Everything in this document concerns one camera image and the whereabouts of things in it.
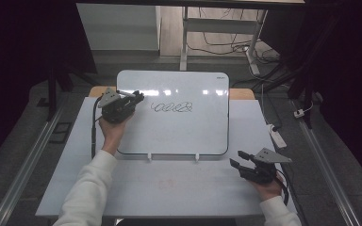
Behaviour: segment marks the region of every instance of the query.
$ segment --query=white tabletop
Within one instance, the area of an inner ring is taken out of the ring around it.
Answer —
[[[63,201],[75,183],[81,168],[91,161],[91,115],[95,98],[86,98],[67,145],[45,191],[36,215],[58,216]],[[258,101],[230,101],[229,148],[217,159],[202,156],[193,159],[153,157],[119,161],[113,171],[104,215],[114,218],[235,218],[260,215],[255,189],[239,177],[229,158],[247,167],[237,151],[258,153],[273,145]],[[97,134],[97,147],[102,145]],[[296,212],[292,200],[288,208]]]

